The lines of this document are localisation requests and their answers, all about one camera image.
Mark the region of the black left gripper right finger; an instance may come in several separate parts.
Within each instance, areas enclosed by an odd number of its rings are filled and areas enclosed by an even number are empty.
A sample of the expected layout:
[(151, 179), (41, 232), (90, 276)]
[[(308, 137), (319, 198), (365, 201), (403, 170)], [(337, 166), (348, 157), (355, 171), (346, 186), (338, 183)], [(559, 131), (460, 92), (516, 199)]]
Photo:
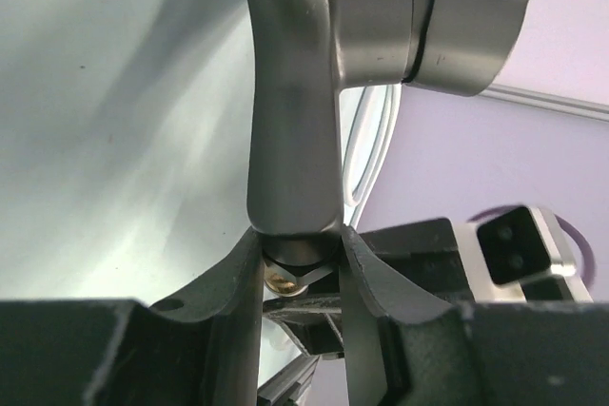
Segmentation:
[(339, 282), (353, 405), (604, 405), (608, 307), (452, 304), (343, 231)]

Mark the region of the dark grey faucet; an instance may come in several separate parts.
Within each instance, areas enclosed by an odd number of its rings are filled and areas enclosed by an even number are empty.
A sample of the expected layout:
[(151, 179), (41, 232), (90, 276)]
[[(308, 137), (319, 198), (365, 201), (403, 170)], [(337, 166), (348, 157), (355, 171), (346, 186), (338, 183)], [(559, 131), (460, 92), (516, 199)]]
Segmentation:
[(488, 88), (530, 0), (247, 0), (255, 55), (247, 212), (272, 280), (330, 274), (344, 197), (338, 99), (405, 83)]

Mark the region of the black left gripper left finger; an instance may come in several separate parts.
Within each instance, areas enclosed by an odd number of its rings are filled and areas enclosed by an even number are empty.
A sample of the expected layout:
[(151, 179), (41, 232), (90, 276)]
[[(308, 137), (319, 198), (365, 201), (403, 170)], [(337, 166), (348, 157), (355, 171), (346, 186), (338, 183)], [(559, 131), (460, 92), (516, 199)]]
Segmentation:
[(196, 280), (136, 300), (1, 305), (5, 405), (252, 405), (261, 344), (263, 262), (247, 231)]

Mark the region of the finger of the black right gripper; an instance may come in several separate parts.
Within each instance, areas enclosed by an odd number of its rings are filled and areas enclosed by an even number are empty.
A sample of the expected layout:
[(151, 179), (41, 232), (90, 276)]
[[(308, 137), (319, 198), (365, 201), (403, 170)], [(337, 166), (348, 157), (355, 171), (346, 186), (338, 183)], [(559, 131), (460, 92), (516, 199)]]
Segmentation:
[(342, 357), (341, 299), (337, 294), (265, 301), (263, 316), (278, 324), (307, 357)]

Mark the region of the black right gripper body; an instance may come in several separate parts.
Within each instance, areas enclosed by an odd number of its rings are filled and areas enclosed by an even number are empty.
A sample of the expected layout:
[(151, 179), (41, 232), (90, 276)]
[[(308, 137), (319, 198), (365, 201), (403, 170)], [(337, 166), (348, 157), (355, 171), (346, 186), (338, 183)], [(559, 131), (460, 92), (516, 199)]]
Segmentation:
[[(447, 218), (413, 222), (360, 233), (363, 241), (382, 261), (425, 291), (442, 300), (473, 300), (462, 266), (453, 226)], [(338, 296), (339, 273), (309, 285), (306, 296)], [(306, 352), (342, 358), (343, 345), (323, 315), (313, 319), (304, 332)]]

